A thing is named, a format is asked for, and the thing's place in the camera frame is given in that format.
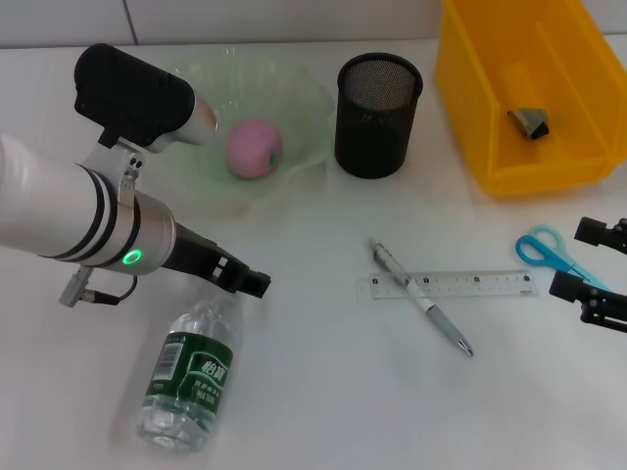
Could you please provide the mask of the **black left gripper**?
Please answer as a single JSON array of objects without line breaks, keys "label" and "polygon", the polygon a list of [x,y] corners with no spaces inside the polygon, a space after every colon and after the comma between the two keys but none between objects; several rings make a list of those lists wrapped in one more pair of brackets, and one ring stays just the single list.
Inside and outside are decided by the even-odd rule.
[{"label": "black left gripper", "polygon": [[175,240],[164,268],[209,281],[229,293],[262,298],[271,279],[187,227],[175,225]]}]

